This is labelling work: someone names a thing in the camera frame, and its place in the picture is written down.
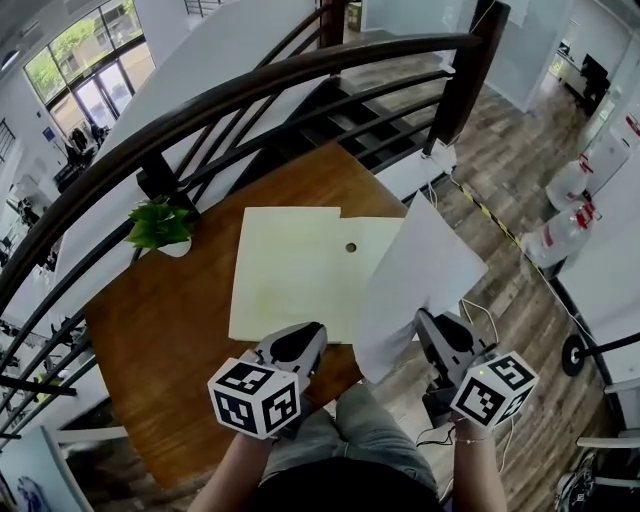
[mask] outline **desk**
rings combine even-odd
[[[580,74],[581,67],[563,53],[556,52],[549,71],[556,76],[561,83],[567,84],[579,96],[584,98],[584,89],[587,80]]]
[[[152,251],[87,305],[113,407],[164,487],[215,467],[233,437],[216,422],[206,383],[227,358],[252,346],[227,337],[249,206],[340,206],[343,217],[406,213],[351,155],[328,144],[208,210],[186,256]],[[352,347],[330,346],[308,393],[324,405],[360,378]]]

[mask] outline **leaf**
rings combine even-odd
[[[175,227],[175,229],[171,230],[171,232],[164,237],[164,241],[168,245],[178,242],[186,242],[190,238],[191,233],[189,232],[187,227],[184,224],[179,224]]]
[[[129,214],[135,225],[127,240],[149,249],[186,242],[194,230],[194,225],[185,220],[190,213],[167,203],[143,204]]]
[[[126,240],[136,247],[146,249],[157,249],[158,239],[153,232],[153,224],[144,220],[139,220],[133,225],[133,229]]]
[[[158,219],[158,211],[156,209],[156,205],[154,204],[143,204],[142,206],[138,206],[135,210],[133,210],[129,217],[133,220],[144,220],[150,223],[155,223]]]

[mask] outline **paper sheet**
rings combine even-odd
[[[247,208],[229,337],[260,341],[302,322],[353,343],[367,284],[402,219],[340,218],[340,208]],[[356,251],[349,253],[346,245]]]
[[[415,332],[425,307],[437,316],[486,273],[487,266],[420,193],[398,235],[369,280],[354,343],[363,375],[379,382],[391,371]]]

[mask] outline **tree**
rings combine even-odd
[[[66,59],[75,48],[94,33],[94,20],[80,20],[51,43],[51,51],[58,62]]]
[[[122,7],[124,7],[124,12],[126,12],[127,14],[135,12],[135,9],[133,7],[133,0],[124,0],[124,2],[122,2]]]
[[[45,102],[51,99],[52,93],[58,91],[64,85],[64,81],[49,54],[48,48],[42,50],[27,64],[27,73]]]

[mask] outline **glass door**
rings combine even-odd
[[[76,90],[76,94],[82,102],[84,110],[100,128],[105,126],[109,129],[113,128],[113,125],[116,124],[116,118],[100,94],[94,79],[80,86]]]
[[[122,115],[124,109],[131,101],[131,92],[127,82],[122,76],[118,63],[112,64],[98,74],[102,90],[106,92],[109,101],[117,110],[117,115]]]

